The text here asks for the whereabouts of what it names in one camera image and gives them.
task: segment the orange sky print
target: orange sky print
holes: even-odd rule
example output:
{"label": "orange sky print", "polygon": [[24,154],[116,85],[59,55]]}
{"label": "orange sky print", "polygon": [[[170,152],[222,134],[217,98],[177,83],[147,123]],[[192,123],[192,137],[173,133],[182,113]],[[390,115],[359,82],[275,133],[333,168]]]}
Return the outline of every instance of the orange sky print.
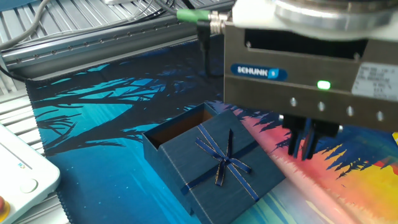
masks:
{"label": "orange sky print", "polygon": [[[239,117],[239,110],[234,111]],[[398,223],[398,146],[389,133],[345,127],[320,142],[312,160],[287,154],[289,130],[241,118],[288,179],[332,223]]]}

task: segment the printed mat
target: printed mat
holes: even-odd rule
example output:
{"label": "printed mat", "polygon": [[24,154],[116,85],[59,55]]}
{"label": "printed mat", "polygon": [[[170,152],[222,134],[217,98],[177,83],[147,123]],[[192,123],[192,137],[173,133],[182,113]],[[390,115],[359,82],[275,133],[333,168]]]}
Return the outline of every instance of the printed mat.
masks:
{"label": "printed mat", "polygon": [[[223,38],[211,45],[222,74]],[[72,224],[199,223],[144,159],[141,133],[204,101],[233,110],[287,176],[235,223],[398,223],[391,133],[345,127],[312,160],[293,159],[277,114],[223,104],[223,79],[206,77],[196,42],[28,82],[27,91]]]}

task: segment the metal plate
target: metal plate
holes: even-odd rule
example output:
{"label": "metal plate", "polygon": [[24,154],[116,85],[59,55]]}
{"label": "metal plate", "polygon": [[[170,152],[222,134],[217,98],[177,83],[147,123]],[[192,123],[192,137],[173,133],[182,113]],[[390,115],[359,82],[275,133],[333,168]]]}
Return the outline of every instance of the metal plate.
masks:
{"label": "metal plate", "polygon": [[[225,103],[338,124],[391,132],[397,130],[395,111],[398,110],[398,102],[351,93],[361,62],[397,65],[394,60],[397,58],[397,43],[370,40],[363,58],[350,60],[248,49],[242,44],[244,29],[230,25],[226,26],[225,39]],[[239,77],[231,72],[234,63],[281,68],[287,71],[288,78],[285,82],[273,82]],[[320,80],[329,81],[331,88],[327,91],[318,89]]]}

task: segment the open box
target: open box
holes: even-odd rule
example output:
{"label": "open box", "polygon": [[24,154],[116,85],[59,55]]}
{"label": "open box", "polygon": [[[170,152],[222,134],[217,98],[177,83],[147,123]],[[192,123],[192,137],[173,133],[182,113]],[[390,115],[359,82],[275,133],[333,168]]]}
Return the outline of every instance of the open box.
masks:
{"label": "open box", "polygon": [[205,103],[143,140],[149,164],[202,223],[231,223],[285,179],[232,111]]}
{"label": "open box", "polygon": [[169,172],[164,169],[164,166],[158,157],[158,149],[163,143],[179,136],[185,131],[194,128],[196,125],[201,124],[216,115],[217,112],[215,110],[213,110],[208,104],[202,103],[176,118],[166,121],[142,134],[144,142],[144,157],[146,161],[148,161],[190,215],[193,214],[191,206],[180,193],[180,189],[175,185],[172,178],[169,177]]}

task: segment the ribbon bow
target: ribbon bow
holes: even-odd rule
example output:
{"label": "ribbon bow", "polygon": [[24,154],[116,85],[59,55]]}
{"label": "ribbon bow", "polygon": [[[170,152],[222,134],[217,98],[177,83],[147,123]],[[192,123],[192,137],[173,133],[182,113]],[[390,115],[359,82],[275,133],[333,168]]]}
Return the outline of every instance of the ribbon bow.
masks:
{"label": "ribbon bow", "polygon": [[[250,196],[255,200],[258,201],[259,197],[257,193],[251,188],[251,186],[248,184],[248,182],[243,178],[243,176],[239,173],[239,171],[235,168],[238,167],[245,171],[246,173],[250,174],[251,168],[238,160],[238,157],[246,155],[248,152],[253,150],[255,147],[258,146],[258,143],[254,141],[252,144],[250,144],[248,147],[245,147],[241,151],[241,153],[238,153],[238,155],[232,157],[232,139],[233,139],[233,132],[230,129],[229,134],[228,134],[228,146],[226,150],[226,154],[218,147],[217,143],[214,141],[214,139],[209,135],[205,127],[203,125],[199,124],[198,128],[202,135],[205,137],[205,139],[210,143],[210,146],[208,146],[206,143],[204,143],[202,140],[197,138],[195,141],[196,144],[202,148],[205,152],[213,156],[216,160],[218,160],[220,163],[218,164],[218,168],[216,170],[216,182],[215,184],[218,186],[223,185],[223,180],[224,180],[224,175],[225,175],[225,170],[228,168],[232,174],[237,178],[239,183],[246,189],[246,191],[250,194]],[[196,180],[188,183],[185,185],[185,187],[182,189],[183,194],[188,193],[188,191],[194,187],[196,187],[198,184],[201,182],[205,181],[206,179],[210,178],[212,175],[214,175],[215,169],[213,168],[212,170],[209,170],[207,173],[202,175],[201,177],[197,178]]]}

